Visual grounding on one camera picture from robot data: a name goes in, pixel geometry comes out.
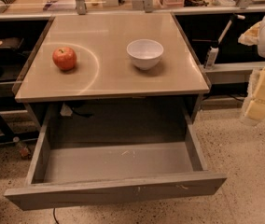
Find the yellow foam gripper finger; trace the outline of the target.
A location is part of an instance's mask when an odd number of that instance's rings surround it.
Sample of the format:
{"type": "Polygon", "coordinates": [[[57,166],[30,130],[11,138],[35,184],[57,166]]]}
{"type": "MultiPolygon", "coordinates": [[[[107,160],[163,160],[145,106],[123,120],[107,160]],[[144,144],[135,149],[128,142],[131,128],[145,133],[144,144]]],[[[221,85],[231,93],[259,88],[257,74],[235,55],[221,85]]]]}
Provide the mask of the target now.
{"type": "Polygon", "coordinates": [[[260,21],[242,33],[238,38],[238,42],[246,46],[257,45],[259,42],[259,29],[260,21]]]}
{"type": "Polygon", "coordinates": [[[261,122],[265,119],[265,67],[255,69],[242,106],[241,122],[261,122]]]}

